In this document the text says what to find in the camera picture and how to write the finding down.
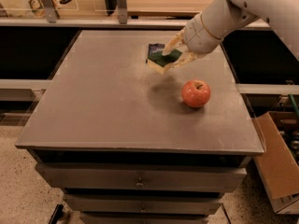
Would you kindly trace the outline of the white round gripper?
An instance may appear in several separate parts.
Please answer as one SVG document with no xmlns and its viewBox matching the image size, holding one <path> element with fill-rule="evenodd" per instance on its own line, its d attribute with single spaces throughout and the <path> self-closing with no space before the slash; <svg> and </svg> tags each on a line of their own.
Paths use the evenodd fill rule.
<svg viewBox="0 0 299 224">
<path fill-rule="evenodd" d="M 165 45 L 162 54 L 166 56 L 174 49 L 185 44 L 189 51 L 183 52 L 172 64 L 173 68 L 202 59 L 212 52 L 222 41 L 223 27 L 214 15 L 205 12 L 195 15 L 186 23 L 184 30 L 179 31 Z"/>
</svg>

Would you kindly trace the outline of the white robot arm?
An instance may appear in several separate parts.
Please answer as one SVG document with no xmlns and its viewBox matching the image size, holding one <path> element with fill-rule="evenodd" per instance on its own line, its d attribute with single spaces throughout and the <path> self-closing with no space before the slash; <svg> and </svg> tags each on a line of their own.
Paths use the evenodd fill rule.
<svg viewBox="0 0 299 224">
<path fill-rule="evenodd" d="M 184 46 L 175 62 L 181 66 L 212 52 L 231 32 L 263 20 L 295 58 L 299 58 L 299 0 L 213 0 L 189 20 L 163 50 Z"/>
</svg>

